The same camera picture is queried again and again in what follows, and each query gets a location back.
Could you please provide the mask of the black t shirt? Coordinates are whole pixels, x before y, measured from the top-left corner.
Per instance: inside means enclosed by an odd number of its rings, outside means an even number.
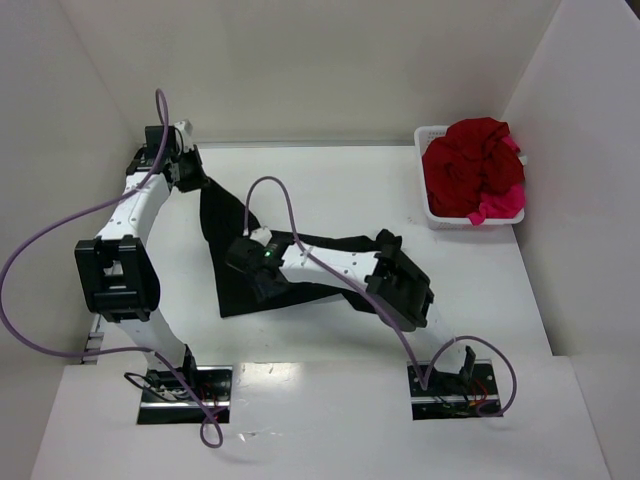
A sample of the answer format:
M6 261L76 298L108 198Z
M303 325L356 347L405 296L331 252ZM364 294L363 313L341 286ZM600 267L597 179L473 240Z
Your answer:
M347 266L366 264L373 256L373 272L364 275L363 295L342 281L335 285L294 282L285 278L284 254L301 254L288 231L272 230L266 246L243 237L261 224L234 195L208 178L201 189L200 221L209 245L215 274L220 316L223 318L285 308L333 295L346 299L357 311L373 313L384 308L403 331L413 331L424 321L421 304L433 300L428 281L400 251L402 238L386 229L374 240L366 236L333 239L301 234L299 239L314 257L328 250L347 254Z

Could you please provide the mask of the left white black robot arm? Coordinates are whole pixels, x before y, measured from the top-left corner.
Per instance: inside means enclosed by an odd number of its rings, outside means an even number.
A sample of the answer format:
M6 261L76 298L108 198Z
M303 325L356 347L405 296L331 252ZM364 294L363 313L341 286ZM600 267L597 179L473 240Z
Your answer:
M154 173L163 128L147 126L145 144L126 169L127 198L118 202L96 237L79 241L74 250L89 310L145 348L151 384L169 390L181 384L162 359L192 388L197 384L197 367L189 347L174 335L159 309L161 286L146 244L172 190L186 193L208 183L192 132L188 120L169 127L159 171Z

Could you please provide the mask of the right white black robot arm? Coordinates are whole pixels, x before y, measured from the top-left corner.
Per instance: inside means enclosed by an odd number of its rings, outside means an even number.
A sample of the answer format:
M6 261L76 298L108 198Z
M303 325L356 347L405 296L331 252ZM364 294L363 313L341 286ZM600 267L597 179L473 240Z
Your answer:
M456 344L435 306L430 279L395 241L373 251L348 252L258 229L232 243L226 263L244 276L262 306L335 289L353 303L364 301L399 335L423 329L431 345L450 356L443 372L429 363L426 384L460 394L471 384L475 352Z

